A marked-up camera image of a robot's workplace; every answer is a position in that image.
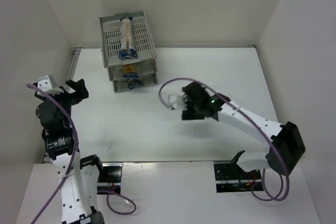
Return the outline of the blue silver spaghetti bag front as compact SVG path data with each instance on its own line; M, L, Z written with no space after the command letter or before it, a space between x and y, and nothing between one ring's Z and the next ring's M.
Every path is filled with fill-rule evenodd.
M134 88L142 86L143 83L140 79L128 79L128 88L132 90Z

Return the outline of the blue orange spaghetti bag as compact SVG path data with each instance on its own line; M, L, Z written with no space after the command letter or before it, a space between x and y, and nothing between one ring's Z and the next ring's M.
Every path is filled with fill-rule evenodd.
M137 59L138 54L133 40L132 17L120 20L120 50L119 59Z
M122 65L123 77L127 79L138 79L139 76L133 64Z

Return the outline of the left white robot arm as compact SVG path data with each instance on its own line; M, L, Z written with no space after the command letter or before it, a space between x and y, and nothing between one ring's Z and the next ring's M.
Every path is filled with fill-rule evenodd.
M104 223L97 206L97 180L102 164L97 155L81 157L78 134L71 119L72 106L88 98L85 81L67 80L70 93L57 86L53 76L43 76L34 83L35 97L42 103L36 116L43 127L45 151L54 165L61 195L61 223Z

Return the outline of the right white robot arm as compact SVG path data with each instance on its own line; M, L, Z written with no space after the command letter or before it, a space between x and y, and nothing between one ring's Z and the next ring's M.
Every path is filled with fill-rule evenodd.
M188 84L182 91L185 102L183 120L211 118L229 124L268 146L255 153L239 151L234 156L232 163L245 172L272 169L288 176L306 151L300 131L292 122L281 124L258 116L225 95L209 95L197 82Z

